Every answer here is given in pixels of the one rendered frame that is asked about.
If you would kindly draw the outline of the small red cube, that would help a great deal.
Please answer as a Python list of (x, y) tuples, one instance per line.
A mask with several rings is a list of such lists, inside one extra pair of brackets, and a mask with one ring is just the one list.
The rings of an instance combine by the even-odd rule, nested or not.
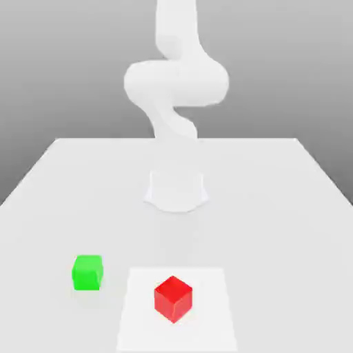
[(193, 289), (175, 276), (170, 276), (154, 289), (154, 308), (176, 323), (192, 308)]

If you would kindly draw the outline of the small green cube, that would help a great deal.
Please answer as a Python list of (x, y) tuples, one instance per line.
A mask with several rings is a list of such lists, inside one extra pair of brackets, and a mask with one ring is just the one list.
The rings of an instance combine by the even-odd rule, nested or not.
[(72, 267), (72, 282), (75, 290), (100, 290), (103, 280), (103, 259), (98, 254), (80, 254)]

